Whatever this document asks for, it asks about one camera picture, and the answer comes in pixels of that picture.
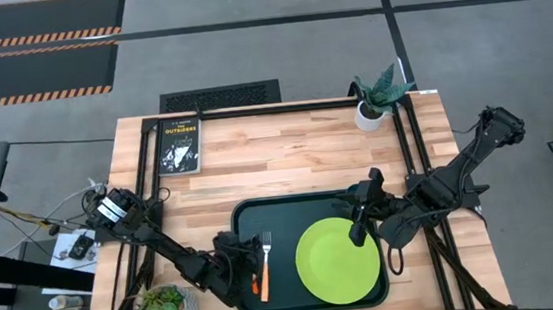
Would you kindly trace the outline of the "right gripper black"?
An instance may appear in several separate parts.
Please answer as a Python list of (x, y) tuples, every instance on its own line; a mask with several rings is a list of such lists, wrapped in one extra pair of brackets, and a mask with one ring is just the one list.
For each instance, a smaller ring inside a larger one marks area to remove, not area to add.
[(359, 182), (349, 187), (354, 221), (349, 230), (351, 242), (358, 247), (364, 246), (368, 235), (364, 219), (386, 219), (397, 212), (396, 197), (383, 189), (384, 176), (377, 167), (368, 172), (370, 181)]

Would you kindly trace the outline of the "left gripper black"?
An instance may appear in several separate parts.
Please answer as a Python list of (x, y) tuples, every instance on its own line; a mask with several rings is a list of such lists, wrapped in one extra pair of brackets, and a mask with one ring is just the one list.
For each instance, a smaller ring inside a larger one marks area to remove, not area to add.
[(226, 283), (243, 278), (257, 280), (262, 274), (261, 263), (256, 263), (256, 258), (263, 257), (260, 235), (241, 239), (238, 234), (231, 231), (218, 232), (214, 237), (213, 247), (215, 258), (223, 262)]

